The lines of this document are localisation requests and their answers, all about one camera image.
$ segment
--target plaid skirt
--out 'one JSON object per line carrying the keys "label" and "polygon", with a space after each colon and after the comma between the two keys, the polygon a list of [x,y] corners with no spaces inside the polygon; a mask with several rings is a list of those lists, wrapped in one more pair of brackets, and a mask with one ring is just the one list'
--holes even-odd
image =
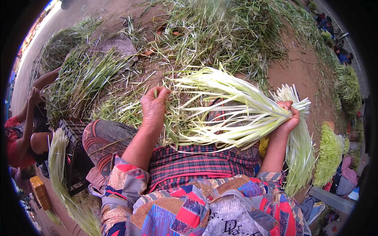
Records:
{"label": "plaid skirt", "polygon": [[[83,146],[101,174],[107,178],[113,153],[126,150],[137,130],[120,123],[96,120],[83,134]],[[146,193],[187,185],[193,179],[218,179],[245,174],[254,177],[259,159],[259,143],[247,150],[231,148],[216,153],[215,145],[179,146],[180,153],[169,146],[157,147],[151,157],[150,180]]]}

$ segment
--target red shirt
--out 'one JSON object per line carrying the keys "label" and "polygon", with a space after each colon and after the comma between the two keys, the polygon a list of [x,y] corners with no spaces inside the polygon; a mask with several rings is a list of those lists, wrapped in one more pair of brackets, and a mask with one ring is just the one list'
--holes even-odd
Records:
{"label": "red shirt", "polygon": [[[4,128],[13,127],[16,125],[21,124],[18,120],[17,116],[9,118],[4,125]],[[25,157],[22,158],[18,155],[17,151],[17,133],[13,130],[9,131],[10,134],[8,136],[8,143],[7,143],[7,154],[8,154],[8,164],[12,167],[20,167],[21,169],[25,169],[28,166],[34,164],[36,161],[33,159],[30,153],[26,153]]]}

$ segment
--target colorful patchwork jacket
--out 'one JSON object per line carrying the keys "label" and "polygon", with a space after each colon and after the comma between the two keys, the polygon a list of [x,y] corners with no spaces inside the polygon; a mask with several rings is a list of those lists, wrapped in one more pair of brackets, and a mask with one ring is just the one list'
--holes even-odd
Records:
{"label": "colorful patchwork jacket", "polygon": [[101,231],[123,235],[311,235],[284,173],[197,179],[142,195],[148,172],[116,157],[102,197]]}

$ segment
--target red plaid fabric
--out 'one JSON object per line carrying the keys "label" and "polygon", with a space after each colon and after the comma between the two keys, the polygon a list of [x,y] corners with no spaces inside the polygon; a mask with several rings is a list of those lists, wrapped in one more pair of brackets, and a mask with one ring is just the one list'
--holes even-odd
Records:
{"label": "red plaid fabric", "polygon": [[187,185],[193,179],[216,179],[237,174],[255,176],[254,167],[259,157],[259,143],[247,150],[231,148],[217,153],[215,145],[180,146],[179,153],[169,146],[156,148],[150,161],[150,181],[147,193]]}

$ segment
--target black plastic crate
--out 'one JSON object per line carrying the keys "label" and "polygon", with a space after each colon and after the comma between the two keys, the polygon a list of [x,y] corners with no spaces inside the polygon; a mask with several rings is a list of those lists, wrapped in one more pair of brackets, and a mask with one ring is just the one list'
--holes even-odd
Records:
{"label": "black plastic crate", "polygon": [[84,150],[82,138],[85,127],[90,120],[61,117],[58,127],[62,127],[69,143],[66,148],[65,169],[66,182],[70,196],[74,196],[89,185],[85,179],[95,166]]}

